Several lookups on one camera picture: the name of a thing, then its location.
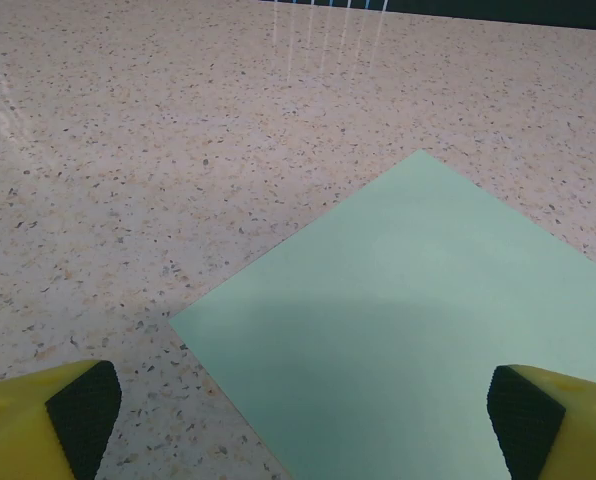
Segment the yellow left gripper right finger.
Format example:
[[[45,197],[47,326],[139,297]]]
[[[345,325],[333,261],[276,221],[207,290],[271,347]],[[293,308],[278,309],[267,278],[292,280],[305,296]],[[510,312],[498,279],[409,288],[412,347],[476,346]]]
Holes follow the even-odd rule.
[[[511,480],[596,480],[595,382],[500,365],[487,413]]]

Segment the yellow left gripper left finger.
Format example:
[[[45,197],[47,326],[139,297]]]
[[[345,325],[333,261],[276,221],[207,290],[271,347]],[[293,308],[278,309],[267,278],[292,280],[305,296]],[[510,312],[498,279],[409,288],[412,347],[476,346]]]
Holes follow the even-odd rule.
[[[122,391],[107,360],[0,381],[0,480],[95,480]]]

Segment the light green paper sheet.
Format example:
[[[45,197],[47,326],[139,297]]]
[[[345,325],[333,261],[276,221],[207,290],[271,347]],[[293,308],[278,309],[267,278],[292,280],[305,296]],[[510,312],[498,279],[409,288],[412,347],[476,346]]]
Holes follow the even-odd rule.
[[[596,381],[596,264],[420,151],[171,324],[291,480],[508,480],[492,373]]]

